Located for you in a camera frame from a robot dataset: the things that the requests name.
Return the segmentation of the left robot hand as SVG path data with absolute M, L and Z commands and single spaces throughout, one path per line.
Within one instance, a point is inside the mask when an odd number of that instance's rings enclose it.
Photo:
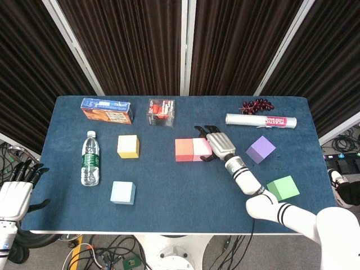
M 42 163 L 31 166 L 30 160 L 18 163 L 1 187 L 1 220 L 18 222 L 27 213 L 45 208 L 50 199 L 30 204 L 33 190 L 41 176 L 49 171 Z

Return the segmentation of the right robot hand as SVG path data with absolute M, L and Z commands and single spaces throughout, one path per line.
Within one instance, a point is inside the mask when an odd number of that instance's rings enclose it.
M 230 141 L 228 136 L 221 132 L 215 125 L 205 125 L 205 129 L 201 126 L 194 126 L 199 131 L 199 137 L 206 139 L 211 147 L 211 155 L 208 157 L 200 156 L 201 161 L 211 162 L 215 159 L 227 162 L 235 156 L 236 148 Z

